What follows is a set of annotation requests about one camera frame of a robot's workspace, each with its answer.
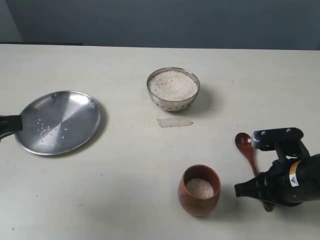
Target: stainless steel plate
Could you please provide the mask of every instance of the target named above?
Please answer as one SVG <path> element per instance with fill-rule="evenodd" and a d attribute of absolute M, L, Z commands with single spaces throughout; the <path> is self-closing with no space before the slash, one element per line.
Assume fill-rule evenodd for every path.
<path fill-rule="evenodd" d="M 17 142 L 38 155 L 59 155 L 79 148 L 98 131 L 102 108 L 91 96 L 57 91 L 30 103 L 22 112 Z"/>

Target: table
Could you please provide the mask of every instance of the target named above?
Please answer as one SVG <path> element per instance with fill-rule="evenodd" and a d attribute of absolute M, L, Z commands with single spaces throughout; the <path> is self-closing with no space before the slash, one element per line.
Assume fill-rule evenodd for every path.
<path fill-rule="evenodd" d="M 0 45 L 0 114 L 15 115 L 47 93 L 75 90 L 96 98 L 106 124 L 84 148 L 59 157 L 0 143 L 0 238 L 317 239 L 320 202 L 267 213 L 234 185 L 252 177 L 237 151 L 238 132 L 298 127 L 311 154 L 320 152 L 320 54 L 317 51 L 166 49 Z M 163 67 L 193 72 L 201 89 L 181 113 L 165 112 L 146 80 Z M 185 117 L 191 126 L 161 128 Z M 266 171 L 275 152 L 258 152 Z M 221 181 L 216 210 L 188 215 L 177 188 L 186 168 L 212 167 Z"/>

